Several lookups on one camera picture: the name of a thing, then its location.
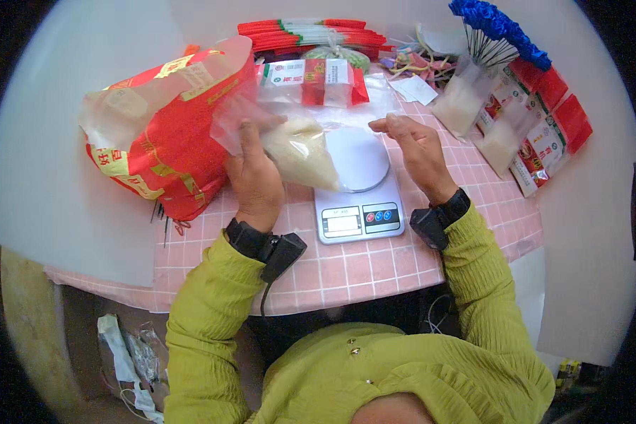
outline person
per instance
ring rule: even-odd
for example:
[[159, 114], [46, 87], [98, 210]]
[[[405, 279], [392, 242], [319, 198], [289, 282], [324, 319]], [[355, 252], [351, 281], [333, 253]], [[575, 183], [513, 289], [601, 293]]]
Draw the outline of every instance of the person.
[[[458, 192], [435, 130], [394, 115], [370, 127], [398, 142], [410, 177], [432, 206]], [[283, 204], [283, 185], [253, 123], [243, 123], [241, 140], [243, 155], [226, 164], [238, 196], [236, 219], [266, 233]], [[171, 307], [166, 422], [538, 423], [554, 381], [530, 344], [509, 265], [473, 204], [445, 234], [442, 254], [463, 340], [406, 335], [383, 324], [323, 328], [272, 364], [253, 413], [232, 338], [264, 287], [264, 264], [238, 253], [222, 232]]]

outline scale platform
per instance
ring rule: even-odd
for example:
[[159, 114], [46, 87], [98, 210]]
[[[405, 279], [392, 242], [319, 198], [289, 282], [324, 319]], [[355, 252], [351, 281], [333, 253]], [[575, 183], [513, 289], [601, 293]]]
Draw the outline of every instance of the scale platform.
[[320, 241], [337, 244], [402, 234], [403, 208], [386, 147], [358, 128], [330, 131], [325, 141], [341, 182], [356, 193], [315, 190]]

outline woman's left hand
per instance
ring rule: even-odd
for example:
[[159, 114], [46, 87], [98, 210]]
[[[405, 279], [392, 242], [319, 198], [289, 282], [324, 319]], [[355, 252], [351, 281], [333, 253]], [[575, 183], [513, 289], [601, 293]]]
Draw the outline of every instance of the woman's left hand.
[[258, 126], [243, 121], [240, 133], [243, 154], [230, 156], [226, 161], [226, 173], [238, 196], [235, 217], [239, 223], [245, 221], [256, 230], [269, 233], [285, 203], [285, 188], [278, 169], [264, 153]]

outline woman's right hand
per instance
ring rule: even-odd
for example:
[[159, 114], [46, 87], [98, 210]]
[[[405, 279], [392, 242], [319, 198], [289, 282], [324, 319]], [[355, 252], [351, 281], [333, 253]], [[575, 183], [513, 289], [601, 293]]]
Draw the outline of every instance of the woman's right hand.
[[428, 197], [432, 206], [447, 202], [459, 187], [445, 165], [438, 133], [407, 116], [388, 114], [370, 122], [375, 132], [385, 132], [403, 151], [405, 168], [412, 180]]

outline pink tablecloth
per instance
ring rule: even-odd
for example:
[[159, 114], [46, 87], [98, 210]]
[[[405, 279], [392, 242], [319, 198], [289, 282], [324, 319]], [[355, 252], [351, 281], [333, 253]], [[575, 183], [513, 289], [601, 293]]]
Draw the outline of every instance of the pink tablecloth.
[[[401, 106], [415, 120], [439, 131], [450, 173], [485, 217], [509, 262], [542, 246], [542, 224], [536, 202], [523, 198], [511, 175], [500, 180], [474, 145], [455, 139], [427, 107], [418, 103]], [[427, 200], [404, 170], [396, 142], [381, 137], [398, 179], [404, 213], [409, 218], [413, 209], [426, 208]], [[308, 244], [308, 250], [273, 283], [267, 314], [319, 310], [442, 282], [437, 253], [408, 230], [393, 238], [325, 246], [316, 237], [313, 190], [288, 185], [287, 194], [288, 204], [283, 207], [274, 232], [296, 232]], [[200, 263], [202, 250], [212, 244], [237, 207], [235, 195], [227, 187], [191, 222], [183, 237], [170, 224], [164, 247], [165, 221], [154, 223], [156, 246], [151, 288], [105, 282], [52, 267], [45, 267], [45, 273], [57, 284], [73, 285], [132, 307], [168, 312], [187, 272]], [[252, 313], [259, 313], [260, 297], [257, 296]]]

